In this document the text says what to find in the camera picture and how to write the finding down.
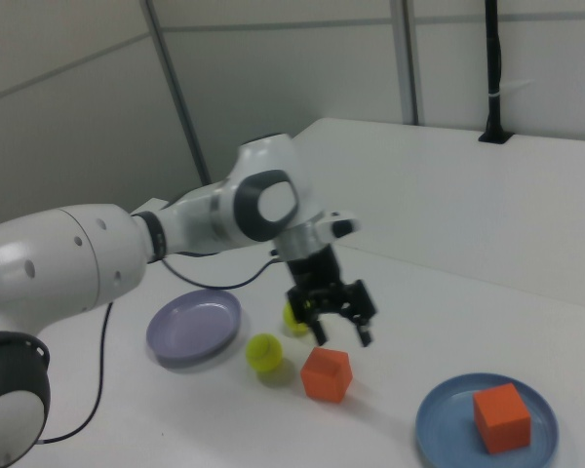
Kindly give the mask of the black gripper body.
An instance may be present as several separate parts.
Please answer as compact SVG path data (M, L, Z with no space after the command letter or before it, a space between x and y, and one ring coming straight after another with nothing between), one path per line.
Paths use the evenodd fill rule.
M294 285L302 291L323 290L343 284L332 246L326 246L306 258L287 261L287 266Z

